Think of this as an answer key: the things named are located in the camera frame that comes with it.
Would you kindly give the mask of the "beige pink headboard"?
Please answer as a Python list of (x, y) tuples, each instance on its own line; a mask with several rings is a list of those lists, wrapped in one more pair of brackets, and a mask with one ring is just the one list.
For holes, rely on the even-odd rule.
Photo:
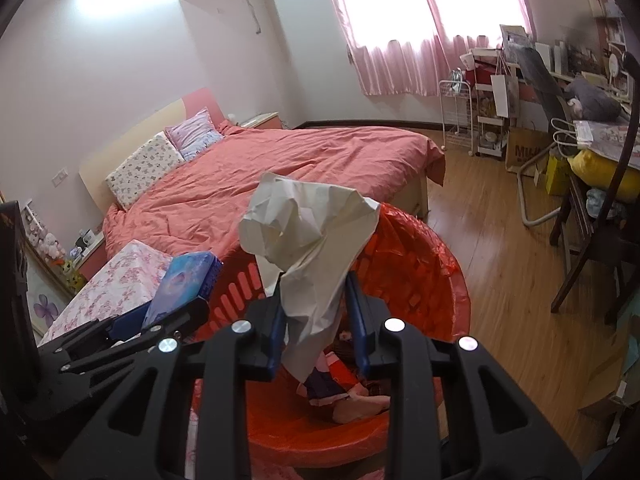
[(145, 118), (80, 164), (82, 183), (102, 214), (106, 214), (111, 204), (115, 203), (115, 197), (105, 182), (106, 177), (154, 134), (163, 131), (165, 127), (183, 122), (204, 107), (208, 109), (216, 127), (226, 119), (209, 88), (201, 88)]

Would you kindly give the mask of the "white paper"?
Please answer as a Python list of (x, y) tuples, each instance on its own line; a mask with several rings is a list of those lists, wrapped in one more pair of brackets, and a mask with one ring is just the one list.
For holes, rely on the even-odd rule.
[(239, 224), (266, 294), (288, 320), (282, 364), (299, 382), (333, 341), (346, 274), (378, 225), (381, 204), (354, 188), (267, 172)]

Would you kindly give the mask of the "cluttered desk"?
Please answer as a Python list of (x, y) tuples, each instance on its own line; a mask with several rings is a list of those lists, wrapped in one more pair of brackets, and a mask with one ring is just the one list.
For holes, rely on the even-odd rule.
[(510, 32), (503, 41), (503, 50), (516, 59), (526, 84), (533, 88), (548, 118), (544, 147), (527, 155), (522, 169), (535, 165), (555, 148), (568, 158), (580, 150), (589, 150), (613, 162), (620, 160), (630, 127), (630, 115), (620, 102), (582, 76), (560, 87), (525, 35)]

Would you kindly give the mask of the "blue tissue pack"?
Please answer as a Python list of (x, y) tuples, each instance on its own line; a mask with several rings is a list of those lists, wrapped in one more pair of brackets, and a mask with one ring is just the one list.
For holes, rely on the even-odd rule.
[(173, 258), (145, 313), (142, 327), (156, 325), (195, 299), (209, 300), (221, 269), (222, 262), (211, 252), (190, 252)]

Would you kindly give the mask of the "dark wooden chair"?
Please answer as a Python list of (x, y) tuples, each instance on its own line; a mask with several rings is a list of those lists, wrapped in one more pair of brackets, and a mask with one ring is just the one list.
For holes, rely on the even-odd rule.
[[(625, 262), (633, 266), (639, 264), (639, 221), (637, 219), (617, 221), (608, 216), (613, 210), (614, 202), (618, 199), (618, 192), (620, 192), (625, 174), (630, 169), (631, 156), (639, 130), (639, 63), (631, 53), (627, 52), (623, 55), (622, 64), (634, 80), (631, 115), (624, 134), (624, 144), (620, 156), (612, 160), (615, 168), (612, 176), (606, 179), (602, 205), (598, 213), (594, 217), (590, 217), (586, 205), (587, 195), (584, 191), (586, 180), (573, 174), (570, 176), (570, 186), (563, 198), (558, 218), (554, 222), (550, 235), (550, 244), (560, 245), (565, 250), (566, 270), (564, 282), (552, 301), (551, 311), (553, 313), (559, 312), (586, 262), (593, 260), (613, 268), (616, 272), (618, 286), (620, 286), (620, 293), (614, 304), (605, 313), (604, 320), (610, 325), (617, 322), (626, 301), (639, 287), (639, 271), (634, 270), (631, 278), (626, 280), (623, 270)], [(565, 233), (565, 223), (570, 214), (576, 214), (580, 235), (580, 246), (575, 250), (570, 248)]]

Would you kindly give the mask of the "dark red scrunchie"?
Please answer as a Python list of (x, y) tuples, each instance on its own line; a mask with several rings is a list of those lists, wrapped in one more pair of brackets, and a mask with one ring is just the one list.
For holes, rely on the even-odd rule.
[(390, 408), (390, 396), (370, 393), (334, 353), (322, 353), (296, 393), (315, 408), (331, 410), (332, 420), (345, 425), (376, 416)]

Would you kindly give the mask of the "pink window curtain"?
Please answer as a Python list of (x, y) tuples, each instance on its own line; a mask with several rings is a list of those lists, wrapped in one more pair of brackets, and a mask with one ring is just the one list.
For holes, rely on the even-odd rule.
[(332, 0), (365, 96), (434, 96), (473, 48), (503, 26), (533, 32), (526, 0)]

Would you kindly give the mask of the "floral white pillow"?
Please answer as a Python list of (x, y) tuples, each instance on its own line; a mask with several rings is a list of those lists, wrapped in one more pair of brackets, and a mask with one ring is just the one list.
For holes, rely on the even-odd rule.
[(128, 210), (152, 185), (184, 163), (165, 133), (152, 136), (105, 178), (122, 209)]

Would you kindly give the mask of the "striped pink pillow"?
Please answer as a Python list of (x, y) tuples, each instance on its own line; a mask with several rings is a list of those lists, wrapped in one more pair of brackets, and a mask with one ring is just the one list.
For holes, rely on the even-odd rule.
[(224, 140), (224, 136), (214, 126), (207, 108), (202, 108), (178, 125), (166, 127), (164, 133), (187, 162)]

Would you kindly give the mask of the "cardboard box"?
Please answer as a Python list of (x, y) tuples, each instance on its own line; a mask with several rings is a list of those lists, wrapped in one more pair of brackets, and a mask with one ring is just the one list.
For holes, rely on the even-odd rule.
[(506, 141), (506, 170), (516, 174), (518, 168), (551, 144), (548, 132), (512, 127)]

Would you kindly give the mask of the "right nightstand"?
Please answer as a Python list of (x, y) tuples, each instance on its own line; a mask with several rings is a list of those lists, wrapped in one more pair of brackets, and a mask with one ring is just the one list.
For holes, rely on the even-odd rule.
[(277, 112), (258, 114), (245, 122), (241, 122), (240, 126), (245, 129), (282, 129), (281, 118)]

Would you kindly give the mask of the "floral sliding wardrobe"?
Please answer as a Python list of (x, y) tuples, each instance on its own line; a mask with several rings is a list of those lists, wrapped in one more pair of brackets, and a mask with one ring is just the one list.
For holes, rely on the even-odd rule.
[(32, 330), (40, 340), (72, 297), (42, 265), (27, 256), (27, 303)]

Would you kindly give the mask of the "pink left nightstand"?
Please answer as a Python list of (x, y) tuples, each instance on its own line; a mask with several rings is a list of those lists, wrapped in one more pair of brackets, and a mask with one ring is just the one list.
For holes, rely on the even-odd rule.
[(75, 268), (87, 281), (90, 281), (106, 263), (105, 237), (103, 233), (99, 233), (96, 234), (93, 243), (82, 252)]

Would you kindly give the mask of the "white storage cart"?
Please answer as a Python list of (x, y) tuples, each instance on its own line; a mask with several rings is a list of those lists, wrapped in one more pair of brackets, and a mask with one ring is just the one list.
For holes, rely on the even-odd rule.
[(503, 159), (509, 129), (520, 114), (518, 64), (501, 48), (474, 48), (471, 55), (474, 153)]

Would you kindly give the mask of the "floral pink tablecloth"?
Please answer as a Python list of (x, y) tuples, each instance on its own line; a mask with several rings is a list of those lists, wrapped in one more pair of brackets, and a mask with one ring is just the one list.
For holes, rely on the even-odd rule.
[(81, 289), (38, 346), (91, 321), (103, 321), (146, 304), (157, 292), (171, 255), (133, 240)]

